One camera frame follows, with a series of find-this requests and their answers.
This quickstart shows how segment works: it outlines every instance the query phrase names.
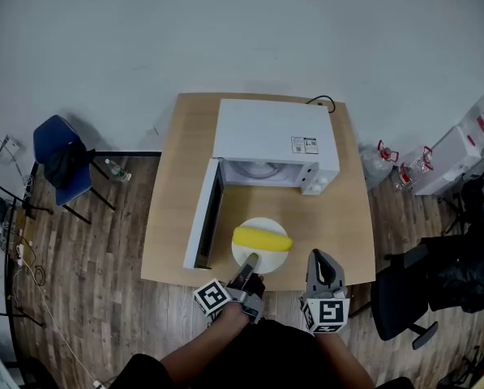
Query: white microwave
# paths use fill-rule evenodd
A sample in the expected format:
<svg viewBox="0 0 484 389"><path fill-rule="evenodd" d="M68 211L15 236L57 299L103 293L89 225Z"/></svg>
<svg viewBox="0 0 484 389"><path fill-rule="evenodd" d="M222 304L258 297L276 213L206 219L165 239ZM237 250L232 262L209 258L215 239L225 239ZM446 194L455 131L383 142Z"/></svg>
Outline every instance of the white microwave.
<svg viewBox="0 0 484 389"><path fill-rule="evenodd" d="M338 173L339 157L328 107L221 100L212 158L200 191L184 267L208 269L226 185L292 187L303 195L320 195Z"/></svg>

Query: power cord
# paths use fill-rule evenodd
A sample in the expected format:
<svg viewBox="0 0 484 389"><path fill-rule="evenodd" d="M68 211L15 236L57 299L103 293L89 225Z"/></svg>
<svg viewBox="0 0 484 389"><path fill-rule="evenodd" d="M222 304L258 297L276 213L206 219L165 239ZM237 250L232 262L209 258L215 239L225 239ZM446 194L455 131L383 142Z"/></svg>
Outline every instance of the power cord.
<svg viewBox="0 0 484 389"><path fill-rule="evenodd" d="M24 184L24 186L26 186L26 187L31 186L32 185L32 176L24 176L24 174L22 173L22 170L20 170L20 167L18 166L18 161L16 161L15 156L13 156L13 154L9 151L9 148L7 148L4 145L4 142L1 139L0 139L0 144L7 150L7 152L11 156L11 159L15 163L16 170L18 171L18 174L20 175L20 179L22 180L22 183Z"/></svg>
<svg viewBox="0 0 484 389"><path fill-rule="evenodd" d="M113 376L113 377L112 377L112 378L110 378L109 380L105 380L103 383L101 383L101 382L99 382L98 380L96 380L96 381L94 382L94 387L95 387L96 389L106 389L106 386L105 386L105 385L106 385L107 383L112 382L112 381L113 381L113 380L114 380L114 379L115 379L117 376L119 376L119 375Z"/></svg>
<svg viewBox="0 0 484 389"><path fill-rule="evenodd" d="M309 100L305 104L310 104L311 102L313 102L315 100L318 100L319 98L328 98L332 102L332 105L333 105L332 111L328 110L328 113L334 113L335 112L335 110L336 110L336 103L333 101L332 97L331 96L328 96L328 95L319 95L316 98L312 98L311 100Z"/></svg>
<svg viewBox="0 0 484 389"><path fill-rule="evenodd" d="M74 356L74 359L81 365L81 367L83 367L84 371L87 373L88 377L92 380L93 382L93 385L94 387L99 387L101 389L106 389L105 386L103 386L102 383L100 383L99 381L97 381L93 376L92 374L88 371L88 369L85 367L85 365L81 362L81 360L76 356L76 353L74 353L74 350L72 350L72 347L71 345L69 344L68 341L66 341L65 337L63 336L62 334L62 331L60 330L60 327L58 326L58 324L56 323L56 320L54 319L54 316L53 314L50 312L50 309L49 309L49 305L47 304L47 300L45 299L45 295L44 295L44 292L43 290L41 289L41 286L36 282L36 278L34 277L34 274L32 272L32 269L31 267L28 266L28 264L24 261L24 265L27 267L27 269L29 270L29 272L31 272L31 276L32 276L32 280L34 281L34 283L36 284L36 286L38 287L38 291L40 291L40 295L41 295L41 299L42 301L44 302L44 306L45 308L47 309L47 312L49 313L49 316L50 318L53 320L53 325L54 327L56 328L56 331L58 332L58 334L62 337L62 340L65 342L66 346L69 348L70 352L72 353L72 356Z"/></svg>
<svg viewBox="0 0 484 389"><path fill-rule="evenodd" d="M34 259L31 262L31 266L33 266L34 263L36 262L36 252L34 251L34 249L32 248L32 246L29 244L29 242L25 239L24 236L21 236L20 237L20 242L21 243L24 243L25 242L25 244L28 246L28 248L31 250L32 254L34 255ZM35 278L37 277L38 272L40 272L40 274L41 274L41 280L38 281L38 283L39 283L39 285L41 287L43 287L45 285L45 278L46 278L45 269L41 265L36 265L34 267L34 277Z"/></svg>
<svg viewBox="0 0 484 389"><path fill-rule="evenodd" d="M15 272L15 274L13 275L13 280L11 281L11 292L13 294L13 299L15 300L15 306L17 308L20 307L20 304L18 303L18 298L16 297L16 293L15 293L15 278L21 271L22 271L22 268L20 268L17 272Z"/></svg>

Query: microwave label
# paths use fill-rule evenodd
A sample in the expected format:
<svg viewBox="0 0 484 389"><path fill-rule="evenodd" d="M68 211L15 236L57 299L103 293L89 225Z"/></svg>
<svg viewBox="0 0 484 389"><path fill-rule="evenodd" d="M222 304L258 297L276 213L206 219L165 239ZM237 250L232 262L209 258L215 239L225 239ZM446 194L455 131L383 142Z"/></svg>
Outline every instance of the microwave label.
<svg viewBox="0 0 484 389"><path fill-rule="evenodd" d="M317 139L292 137L292 152L294 154L319 154Z"/></svg>

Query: table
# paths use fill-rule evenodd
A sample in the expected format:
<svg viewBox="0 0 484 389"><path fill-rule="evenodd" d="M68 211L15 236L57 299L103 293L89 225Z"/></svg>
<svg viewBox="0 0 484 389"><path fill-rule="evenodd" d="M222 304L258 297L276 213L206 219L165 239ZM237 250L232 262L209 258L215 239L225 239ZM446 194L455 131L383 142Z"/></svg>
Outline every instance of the table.
<svg viewBox="0 0 484 389"><path fill-rule="evenodd" d="M320 196L283 187L226 186L216 223L210 270L182 267L203 177L212 156L222 98L305 103L305 98L233 93L179 95L156 175L144 241L141 277L199 287L230 280L238 265L233 230L256 216L274 219L294 240L285 263L265 275L267 290L305 289L310 252L318 248L345 270L347 285L375 280L375 249L358 147L345 104L330 115L341 172Z"/></svg>

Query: hand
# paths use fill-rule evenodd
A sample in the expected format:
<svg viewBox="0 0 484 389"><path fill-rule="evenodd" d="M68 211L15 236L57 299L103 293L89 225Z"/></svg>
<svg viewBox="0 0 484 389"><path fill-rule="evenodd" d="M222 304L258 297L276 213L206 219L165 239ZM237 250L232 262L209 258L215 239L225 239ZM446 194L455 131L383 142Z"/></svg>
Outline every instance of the hand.
<svg viewBox="0 0 484 389"><path fill-rule="evenodd" d="M249 323L249 316L243 312L242 304L231 301L225 305L215 323L219 323L226 330L240 332Z"/></svg>

